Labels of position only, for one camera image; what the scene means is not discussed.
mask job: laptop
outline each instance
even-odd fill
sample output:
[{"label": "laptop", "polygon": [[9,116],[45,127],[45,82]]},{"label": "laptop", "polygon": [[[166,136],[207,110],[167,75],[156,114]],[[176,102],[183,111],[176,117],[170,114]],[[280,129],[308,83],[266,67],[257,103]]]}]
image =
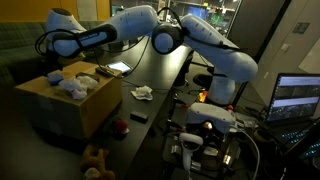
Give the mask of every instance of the laptop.
[{"label": "laptop", "polygon": [[[269,104],[265,127],[287,149],[313,127],[320,99],[320,74],[279,73]],[[320,140],[300,157],[319,155]]]}]

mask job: laptop screen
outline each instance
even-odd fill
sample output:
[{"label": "laptop screen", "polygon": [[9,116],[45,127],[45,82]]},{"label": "laptop screen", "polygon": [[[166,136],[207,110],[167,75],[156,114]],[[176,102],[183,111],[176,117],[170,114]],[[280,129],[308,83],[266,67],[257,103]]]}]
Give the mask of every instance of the laptop screen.
[{"label": "laptop screen", "polygon": [[267,123],[313,116],[320,97],[320,74],[278,74]]}]

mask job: crumpled paper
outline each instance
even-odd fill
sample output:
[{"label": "crumpled paper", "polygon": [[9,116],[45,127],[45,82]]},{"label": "crumpled paper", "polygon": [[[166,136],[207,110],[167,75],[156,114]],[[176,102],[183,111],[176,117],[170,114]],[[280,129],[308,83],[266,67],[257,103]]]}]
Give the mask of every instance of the crumpled paper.
[{"label": "crumpled paper", "polygon": [[93,89],[98,82],[89,76],[78,76],[76,79],[64,79],[59,82],[62,89],[69,91],[73,99],[83,99],[87,96],[87,89]]},{"label": "crumpled paper", "polygon": [[148,100],[151,101],[153,96],[151,94],[152,89],[148,86],[143,86],[136,88],[135,91],[131,91],[131,94],[138,100]]}]

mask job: green couch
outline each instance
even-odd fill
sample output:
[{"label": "green couch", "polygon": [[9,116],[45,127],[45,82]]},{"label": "green couch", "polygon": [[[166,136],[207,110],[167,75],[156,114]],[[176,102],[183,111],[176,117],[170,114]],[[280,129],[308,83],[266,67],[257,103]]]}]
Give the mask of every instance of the green couch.
[{"label": "green couch", "polygon": [[[86,29],[98,21],[83,21]],[[38,64],[43,56],[35,50],[36,40],[45,33],[44,22],[0,23],[0,87],[14,86],[39,76]]]}]

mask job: teddy bear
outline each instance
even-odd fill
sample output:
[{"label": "teddy bear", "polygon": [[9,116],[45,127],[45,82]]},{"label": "teddy bear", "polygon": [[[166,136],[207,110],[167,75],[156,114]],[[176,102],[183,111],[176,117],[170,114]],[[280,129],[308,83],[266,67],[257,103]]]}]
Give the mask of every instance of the teddy bear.
[{"label": "teddy bear", "polygon": [[89,144],[83,152],[80,162],[80,170],[86,180],[115,180],[113,171],[105,169],[105,159],[109,150],[98,148]]}]

